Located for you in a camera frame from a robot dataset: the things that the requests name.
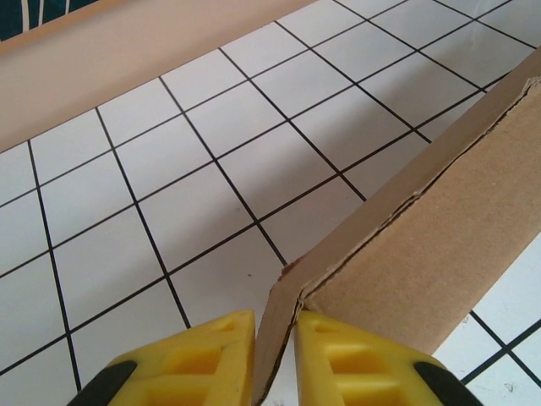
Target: brown cardboard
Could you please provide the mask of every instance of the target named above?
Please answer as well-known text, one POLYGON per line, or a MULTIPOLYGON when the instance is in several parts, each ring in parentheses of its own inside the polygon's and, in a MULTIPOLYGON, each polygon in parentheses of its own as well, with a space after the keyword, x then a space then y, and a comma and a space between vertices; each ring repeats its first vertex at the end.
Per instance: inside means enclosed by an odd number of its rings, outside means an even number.
POLYGON ((0 151, 313 1, 101 0, 2 42, 0 151))
POLYGON ((541 49, 282 275, 255 404, 304 306, 432 353, 541 231, 539 75, 541 49))

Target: black rubber pad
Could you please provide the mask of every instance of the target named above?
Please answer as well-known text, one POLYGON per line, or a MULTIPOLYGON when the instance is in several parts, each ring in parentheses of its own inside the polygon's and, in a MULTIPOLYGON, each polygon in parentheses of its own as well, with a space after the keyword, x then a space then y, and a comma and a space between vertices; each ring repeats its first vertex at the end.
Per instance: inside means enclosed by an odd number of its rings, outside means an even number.
POLYGON ((428 362, 417 362, 415 370, 443 406, 483 406, 448 370, 428 362))
POLYGON ((100 371, 68 406, 107 406, 132 375, 137 363, 124 361, 100 371))

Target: teal patterned background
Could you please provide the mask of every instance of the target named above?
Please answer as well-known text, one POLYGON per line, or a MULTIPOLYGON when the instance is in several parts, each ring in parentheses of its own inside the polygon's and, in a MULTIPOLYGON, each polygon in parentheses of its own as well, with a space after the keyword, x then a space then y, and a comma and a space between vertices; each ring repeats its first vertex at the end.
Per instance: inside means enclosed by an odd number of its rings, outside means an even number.
POLYGON ((97 0, 0 0, 0 41, 5 41, 97 0))

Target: dark teal fabric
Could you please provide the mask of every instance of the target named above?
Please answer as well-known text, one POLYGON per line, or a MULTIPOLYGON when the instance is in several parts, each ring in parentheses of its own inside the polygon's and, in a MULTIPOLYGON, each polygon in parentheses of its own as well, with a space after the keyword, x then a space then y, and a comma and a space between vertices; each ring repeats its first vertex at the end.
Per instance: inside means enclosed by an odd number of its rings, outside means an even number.
POLYGON ((23 30, 20 0, 0 0, 0 40, 4 41, 23 30))
POLYGON ((43 3, 43 24, 62 17, 64 11, 66 11, 66 0, 45 0, 43 3))
MULTIPOLYGON (((30 29, 40 22, 40 3, 43 3, 43 24, 62 17, 66 11, 67 0, 0 0, 0 40, 5 41, 23 32, 22 2, 28 5, 30 29)), ((69 12, 83 8, 97 0, 71 0, 69 12)))

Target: tile floor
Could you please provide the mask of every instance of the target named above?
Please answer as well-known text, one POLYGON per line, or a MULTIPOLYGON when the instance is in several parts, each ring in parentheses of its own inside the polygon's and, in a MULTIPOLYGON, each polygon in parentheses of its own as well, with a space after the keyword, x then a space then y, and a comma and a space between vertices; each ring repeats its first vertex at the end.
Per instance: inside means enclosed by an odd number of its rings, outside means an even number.
MULTIPOLYGON (((0 155, 0 398, 230 310, 541 44, 538 0, 319 0, 0 155)), ((541 404, 541 236, 438 349, 541 404)), ((268 405, 297 403, 291 346, 268 405)))

